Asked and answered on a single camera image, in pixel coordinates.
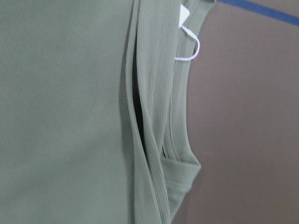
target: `white tag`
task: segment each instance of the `white tag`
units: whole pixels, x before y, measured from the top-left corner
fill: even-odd
[[[190,15],[190,11],[181,4],[181,10],[179,13],[179,23],[178,23],[179,28],[183,25],[183,23],[186,21],[189,15]]]

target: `gray wall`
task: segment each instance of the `gray wall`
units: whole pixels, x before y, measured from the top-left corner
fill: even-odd
[[[299,224],[299,27],[217,2],[199,39],[186,116],[202,169],[173,223]]]

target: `blue stripe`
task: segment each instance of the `blue stripe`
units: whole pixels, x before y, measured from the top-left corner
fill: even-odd
[[[236,7],[249,10],[254,13],[262,14],[271,17],[273,19],[281,20],[299,26],[299,17],[287,13],[283,13],[278,10],[271,9],[265,6],[261,6],[250,1],[246,1],[246,0],[217,0],[217,1],[227,3]]]

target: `tank top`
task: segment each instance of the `tank top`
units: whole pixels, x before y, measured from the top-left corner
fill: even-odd
[[[0,3],[0,223],[170,224],[201,164],[186,87],[214,0]]]

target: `sleeveless top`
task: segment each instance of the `sleeveless top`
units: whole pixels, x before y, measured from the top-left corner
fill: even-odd
[[[201,168],[181,3],[198,35],[215,0],[0,3],[0,223],[171,223]]]

